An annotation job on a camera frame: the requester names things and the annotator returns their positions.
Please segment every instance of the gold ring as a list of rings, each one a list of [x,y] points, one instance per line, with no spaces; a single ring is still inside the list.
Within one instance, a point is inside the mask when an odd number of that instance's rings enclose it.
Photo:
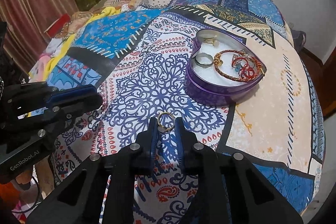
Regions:
[[[170,128],[166,128],[165,126],[163,126],[163,125],[160,123],[160,117],[161,117],[162,115],[164,115],[164,114],[167,114],[169,117],[171,117],[171,118],[173,119],[174,124],[173,124],[172,127],[170,127]],[[170,112],[161,112],[161,113],[158,115],[158,117],[157,117],[157,123],[158,123],[159,127],[162,127],[162,128],[165,129],[164,132],[167,132],[167,131],[172,130],[172,129],[175,127],[175,117],[174,117],[174,115],[171,114]]]
[[[215,39],[214,37],[213,38],[206,38],[206,39],[203,39],[203,41],[206,43],[206,44],[211,44],[213,45],[214,47],[217,47],[219,45],[219,42],[217,39]]]

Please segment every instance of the bedsheet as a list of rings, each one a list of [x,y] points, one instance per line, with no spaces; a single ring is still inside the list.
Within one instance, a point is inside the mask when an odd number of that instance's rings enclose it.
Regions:
[[[71,16],[71,21],[66,23],[62,30],[50,41],[46,50],[40,55],[39,60],[30,70],[30,81],[42,81],[43,69],[48,62],[47,57],[57,56],[63,43],[67,41],[70,35],[75,34],[78,29],[83,27],[94,15],[99,15],[107,7],[114,7],[120,10],[123,4],[128,4],[131,0],[101,0],[97,5],[92,7],[89,12],[76,12]]]
[[[213,108],[185,93],[193,38],[204,28],[236,37],[268,68],[244,102]],[[319,189],[322,112],[271,0],[136,0],[132,11],[78,30],[47,82],[59,89],[93,84],[104,99],[99,110],[78,118],[57,138],[50,157],[55,185],[89,154],[117,153],[146,130],[149,117],[168,111],[217,152],[247,153],[298,213]],[[162,134],[154,175],[135,178],[135,223],[177,223],[197,188],[197,176],[179,169],[174,130]]]

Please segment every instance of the red bracelet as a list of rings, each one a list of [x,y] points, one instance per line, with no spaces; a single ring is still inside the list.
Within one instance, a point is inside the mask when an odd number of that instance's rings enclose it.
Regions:
[[[244,67],[242,69],[240,69],[239,73],[240,73],[240,76],[241,78],[236,78],[236,77],[233,77],[233,76],[230,76],[230,75],[227,75],[225,74],[224,72],[220,71],[219,68],[218,68],[218,65],[221,61],[221,55],[223,53],[227,53],[227,52],[233,52],[233,53],[236,53],[236,54],[239,54],[239,55],[242,55],[242,57],[237,57],[235,60],[232,61],[231,63],[231,66],[233,66],[233,63],[239,58],[240,60],[245,60],[246,61],[246,64],[244,65]],[[263,72],[262,70],[262,65],[261,63],[253,56],[248,56],[248,57],[244,57],[245,52],[243,51],[235,51],[235,50],[225,50],[225,51],[221,51],[221,52],[218,52],[215,54],[215,57],[213,59],[213,64],[214,64],[214,67],[215,67],[215,70],[219,73],[219,75],[227,78],[227,79],[230,79],[232,81],[236,81],[236,82],[250,82],[252,80],[254,80],[258,75],[259,75],[259,71]],[[254,72],[254,70],[251,68],[251,66],[248,64],[248,61],[246,60],[247,58],[251,59],[252,62],[256,65],[257,67],[257,72]]]

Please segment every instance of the blue mandala pattern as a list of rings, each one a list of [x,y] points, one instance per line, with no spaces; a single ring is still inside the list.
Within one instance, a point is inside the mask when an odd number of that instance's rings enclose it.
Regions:
[[[157,142],[157,154],[161,156],[165,163],[170,162],[170,160],[178,161],[178,151],[177,151],[177,140],[175,134],[172,133],[166,133],[161,134],[160,139]]]
[[[137,132],[146,130],[149,117],[168,111],[182,117],[188,130],[207,134],[225,124],[222,114],[213,107],[200,105],[184,91],[184,71],[189,54],[148,53],[134,72],[117,80],[116,98],[105,120],[111,127],[120,126],[117,137],[121,146],[132,143]]]
[[[143,40],[148,42],[155,42],[160,37],[160,35],[162,35],[162,32],[153,31],[153,29],[147,28],[143,36]]]

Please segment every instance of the purple tin box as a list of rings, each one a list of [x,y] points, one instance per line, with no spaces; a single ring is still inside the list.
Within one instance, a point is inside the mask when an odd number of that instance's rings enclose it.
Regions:
[[[254,56],[262,64],[262,69],[265,73],[266,66],[248,47],[236,38],[211,29],[198,31],[194,38],[192,55],[186,66],[184,89],[192,99],[200,104],[222,107],[227,106],[232,102],[241,101],[243,97],[259,83],[264,75],[260,73],[254,80],[237,86],[215,85],[200,78],[193,70],[194,57],[201,48],[204,39],[211,37],[216,37],[216,40],[219,42],[225,41],[225,44],[233,50],[244,50],[247,54]]]

